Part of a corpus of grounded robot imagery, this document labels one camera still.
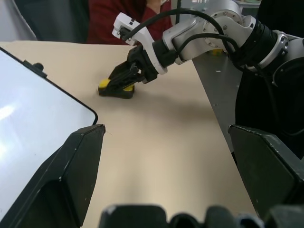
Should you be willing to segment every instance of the yellow part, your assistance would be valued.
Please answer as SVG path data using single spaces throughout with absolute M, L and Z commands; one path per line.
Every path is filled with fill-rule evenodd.
M 101 82 L 98 85 L 98 88 L 101 88 L 101 89 L 106 88 L 107 85 L 109 84 L 109 82 L 110 82 L 109 78 L 101 80 Z M 134 85 L 130 85 L 123 90 L 126 91 L 126 92 L 130 92 L 130 91 L 133 90 L 133 87 L 134 87 Z
M 214 56 L 219 56 L 223 53 L 223 50 L 222 49 L 215 49 L 215 50 L 212 50 L 211 53 Z

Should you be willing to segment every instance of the cable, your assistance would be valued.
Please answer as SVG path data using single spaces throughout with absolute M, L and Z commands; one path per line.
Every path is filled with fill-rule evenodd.
M 218 24 L 218 22 L 214 18 L 212 18 L 211 16 L 209 16 L 205 13 L 202 13 L 200 11 L 197 11 L 197 10 L 181 8 L 181 9 L 172 9 L 172 10 L 165 11 L 165 12 L 162 12 L 162 13 L 159 13 L 159 14 L 155 15 L 154 17 L 152 17 L 152 18 L 146 20 L 145 22 L 141 23 L 140 25 L 135 27 L 131 32 L 129 32 L 128 34 L 123 36 L 122 40 L 126 41 L 127 39 L 134 36 L 142 28 L 147 27 L 147 26 L 155 23 L 156 21 L 158 21 L 158 20 L 160 20 L 164 17 L 172 16 L 172 15 L 178 15 L 178 14 L 190 14 L 190 15 L 194 15 L 194 16 L 203 18 L 206 21 L 208 21 L 209 23 L 211 23 L 218 30 L 218 33 L 220 35 L 224 35 L 224 31 L 223 31 L 222 27 L 220 26 L 220 24 Z M 228 43 L 225 40 L 223 41 L 223 44 L 224 44 L 224 47 L 225 47 L 226 51 L 231 56 L 232 49 L 230 48 L 230 46 L 228 45 Z
M 240 72 L 243 73 L 252 73 L 252 71 L 246 69 L 246 67 L 244 66 L 244 68 L 242 68 L 240 65 L 238 65 L 236 62 L 232 61 L 233 66 L 238 69 Z
M 191 41 L 193 41 L 195 39 L 199 39 L 199 38 L 216 38 L 216 39 L 225 40 L 225 41 L 229 42 L 230 44 L 232 44 L 232 46 L 234 47 L 234 49 L 236 51 L 239 49 L 238 44 L 236 43 L 236 41 L 233 38 L 226 37 L 224 35 L 220 35 L 220 34 L 216 34 L 216 33 L 201 33 L 201 34 L 195 34 L 195 35 L 189 37 L 188 39 L 186 39 L 183 42 L 183 44 L 179 47 L 179 49 L 176 51 L 176 54 L 179 55 L 188 43 L 190 43 Z
M 176 8 L 177 9 L 181 8 L 181 0 L 177 0 L 177 7 Z M 178 24 L 180 22 L 180 18 L 181 18 L 181 15 L 177 14 L 176 19 L 175 19 L 175 24 Z
M 278 113 L 278 108 L 277 108 L 277 105 L 276 105 L 276 99 L 275 99 L 275 94 L 274 94 L 272 85 L 269 82 L 269 80 L 267 79 L 267 75 L 263 71 L 263 69 L 258 64 L 252 64 L 252 65 L 256 68 L 258 73 L 263 77 L 263 79 L 265 81 L 265 84 L 266 84 L 267 90 L 268 90 L 268 94 L 269 94 L 269 98 L 270 98 L 270 103 L 271 103 L 271 106 L 272 106 L 272 112 L 273 112 L 273 115 L 274 115 L 274 118 L 275 118 L 275 123 L 278 126 L 278 130 L 283 135 L 289 136 L 289 137 L 295 137 L 295 136 L 298 136 L 298 135 L 304 133 L 304 128 L 297 131 L 297 132 L 294 132 L 294 133 L 289 133 L 282 128 L 282 123 L 280 121 L 280 116 L 279 116 L 279 113 Z
M 225 47 L 227 53 L 229 54 L 230 58 L 232 58 L 233 51 L 232 51 L 231 47 L 228 45 L 228 42 L 231 43 L 234 46 L 235 50 L 237 50 L 238 47 L 237 47 L 237 44 L 236 44 L 235 40 L 232 39 L 232 38 L 228 38 L 228 37 L 225 37 L 225 38 L 220 37 L 220 35 L 224 36 L 224 31 L 223 31 L 222 27 L 220 26 L 220 24 L 218 24 L 217 21 L 214 20 L 214 18 L 212 18 L 211 16 L 209 16 L 209 15 L 207 15 L 205 13 L 202 13 L 200 11 L 197 11 L 197 10 L 192 10 L 192 9 L 182 9 L 182 8 L 181 9 L 175 9 L 175 10 L 172 9 L 172 10 L 169 10 L 169 11 L 166 11 L 166 12 L 159 13 L 156 16 L 154 16 L 154 17 L 146 20 L 145 22 L 141 23 L 140 25 L 138 25 L 136 28 L 134 28 L 128 34 L 126 34 L 125 36 L 123 36 L 122 40 L 124 40 L 124 41 L 128 40 L 129 38 L 131 38 L 132 36 L 134 36 L 138 31 L 140 31 L 144 27 L 147 27 L 147 26 L 155 23 L 156 21 L 158 21 L 158 20 L 160 20 L 160 19 L 162 19 L 164 17 L 172 16 L 172 15 L 180 15 L 180 14 L 194 15 L 194 16 L 203 18 L 206 21 L 208 21 L 209 23 L 211 23 L 218 30 L 218 33 L 219 33 L 219 34 L 213 34 L 213 33 L 211 33 L 212 36 L 214 36 L 213 38 L 219 38 L 219 39 L 221 39 L 223 41 L 223 44 L 224 44 L 224 47 Z M 182 51 L 182 49 L 184 49 L 184 47 L 190 41 L 192 41 L 192 40 L 194 40 L 196 38 L 207 37 L 207 36 L 197 36 L 196 38 L 193 38 L 194 36 L 195 35 L 193 35 L 190 38 L 188 38 L 187 40 L 189 40 L 189 41 L 187 43 L 184 42 L 184 44 L 181 46 L 182 48 L 181 47 L 179 48 L 178 53 L 180 53 Z M 268 93 L 269 93 L 269 97 L 270 97 L 270 103 L 271 103 L 271 106 L 272 106 L 272 109 L 273 109 L 273 114 L 274 114 L 274 117 L 275 117 L 275 122 L 278 125 L 278 129 L 281 129 L 280 131 L 282 132 L 282 134 L 287 135 L 287 136 L 291 136 L 291 137 L 298 136 L 298 135 L 304 133 L 304 129 L 301 129 L 300 131 L 295 132 L 295 133 L 288 133 L 285 130 L 282 130 L 282 128 L 281 128 L 281 122 L 280 122 L 280 118 L 279 118 L 278 110 L 277 110 L 277 106 L 276 106 L 276 99 L 275 99 L 275 96 L 274 96 L 274 93 L 273 93 L 272 85 L 267 80 L 267 75 L 260 68 L 260 66 L 258 64 L 255 64 L 255 63 L 253 63 L 252 65 L 256 68 L 256 70 L 258 71 L 258 73 L 265 80 L 265 83 L 266 83 L 266 86 L 267 86 L 267 89 L 268 89 Z M 242 69 L 240 66 L 238 66 L 237 69 L 239 69 L 242 72 L 246 71 L 245 69 Z

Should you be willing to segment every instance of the table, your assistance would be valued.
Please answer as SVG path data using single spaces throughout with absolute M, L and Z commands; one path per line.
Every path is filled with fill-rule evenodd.
M 203 220 L 220 204 L 254 213 L 249 196 L 192 62 L 137 84 L 131 100 L 99 97 L 97 85 L 125 61 L 129 46 L 17 41 L 5 49 L 40 62 L 48 78 L 93 108 L 106 125 L 95 191 L 85 228 L 120 203 L 161 204 L 171 217 Z
M 5 45 L 9 44 L 9 42 L 0 42 L 0 47 L 5 47 Z

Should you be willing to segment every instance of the person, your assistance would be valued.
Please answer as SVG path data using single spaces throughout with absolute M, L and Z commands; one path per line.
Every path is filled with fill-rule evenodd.
M 127 45 L 112 35 L 114 21 L 120 12 L 141 23 L 170 9 L 170 0 L 89 0 L 90 24 L 87 42 Z M 148 26 L 148 30 L 153 39 L 158 40 L 170 27 L 172 27 L 171 19 L 165 17 Z

